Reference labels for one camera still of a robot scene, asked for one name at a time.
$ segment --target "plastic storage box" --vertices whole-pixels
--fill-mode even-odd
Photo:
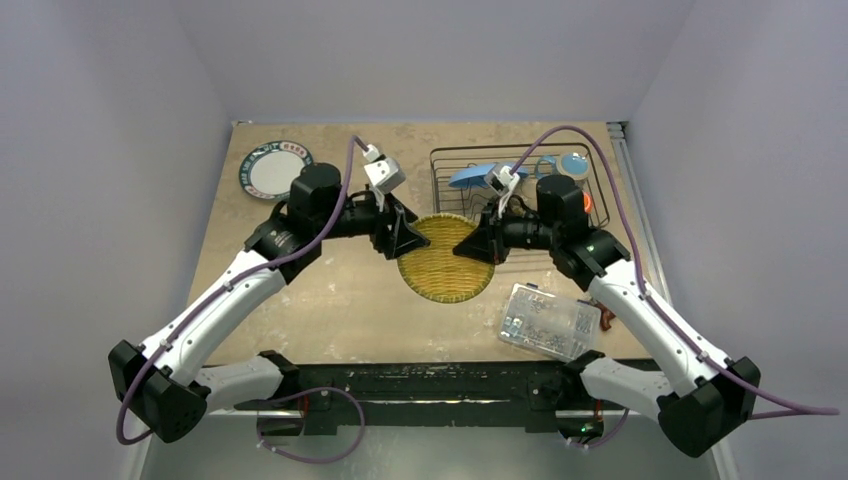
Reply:
[[[498,337],[569,362],[594,347],[600,320],[589,304],[516,283]]]

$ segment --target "dish rack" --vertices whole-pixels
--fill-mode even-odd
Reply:
[[[430,152],[430,170],[433,183],[433,210],[436,213],[454,213],[469,218],[475,223],[480,219],[480,213],[486,203],[495,196],[489,187],[449,187],[451,176],[468,167],[486,163],[517,162],[530,146],[527,144],[512,145],[473,145],[461,147],[443,147]],[[528,172],[527,179],[535,178],[538,172],[545,175],[555,174],[554,166],[547,162],[539,162],[545,155],[553,155],[561,159],[563,155],[577,153],[589,161],[589,176],[578,182],[583,191],[592,198],[592,210],[589,218],[593,226],[603,228],[609,223],[609,210],[604,198],[603,189],[598,179],[598,168],[591,150],[583,143],[543,143],[522,164]],[[519,184],[516,193],[526,196]]]

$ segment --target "white plate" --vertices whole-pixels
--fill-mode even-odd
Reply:
[[[286,200],[291,182],[303,167],[312,163],[312,154],[303,145],[280,140],[256,147],[241,162],[239,183],[248,194],[263,200]]]

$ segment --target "beige table surface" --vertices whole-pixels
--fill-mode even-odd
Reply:
[[[252,125],[233,129],[215,203],[203,241],[191,288],[194,300],[213,282],[243,248],[253,229],[268,218],[273,203],[250,197],[241,190],[238,169],[255,147],[273,140],[305,145],[315,161],[344,168],[351,134],[377,145],[397,159],[407,175],[395,195],[415,213],[433,212],[429,155],[437,147],[530,143],[554,123],[455,124],[328,124]],[[612,144],[604,123],[577,123],[589,131],[613,161],[617,185],[621,181]],[[582,141],[571,132],[558,133],[551,142]],[[351,191],[366,183],[362,157],[357,153]],[[618,211],[608,179],[599,172],[610,210],[606,227],[625,245]],[[625,207],[629,216],[635,210]],[[513,250],[513,256],[521,251]],[[502,309],[512,285],[536,283],[541,289],[572,298],[586,298],[567,278],[552,269],[550,260],[537,256],[535,271],[516,269],[507,261],[479,296],[455,305],[430,302],[416,295],[401,279],[395,262],[377,254],[366,237],[328,240],[323,255],[291,285],[268,299],[225,340],[210,363],[241,361],[261,350],[277,350],[294,363],[432,362],[531,360],[541,358],[497,339]],[[630,332],[614,321],[601,333],[598,350],[616,358],[644,358],[648,354]]]

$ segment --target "gray wall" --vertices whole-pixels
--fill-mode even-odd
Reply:
[[[617,419],[607,416],[605,421]],[[350,456],[331,465],[292,462],[256,449],[255,420],[220,417],[198,425],[173,445],[155,442],[144,480],[708,480],[709,455],[689,458],[650,420],[633,417],[620,437],[584,455],[557,433],[521,428],[369,427]],[[310,457],[344,450],[356,436],[278,437],[275,445]]]
[[[184,304],[227,118],[164,0],[0,2],[0,85],[3,477],[114,479],[106,354]]]
[[[768,390],[843,411],[845,25],[842,0],[700,0],[628,129],[676,306]],[[844,416],[748,424],[731,444],[744,478],[848,470]]]
[[[174,0],[231,117],[629,118],[691,0]]]

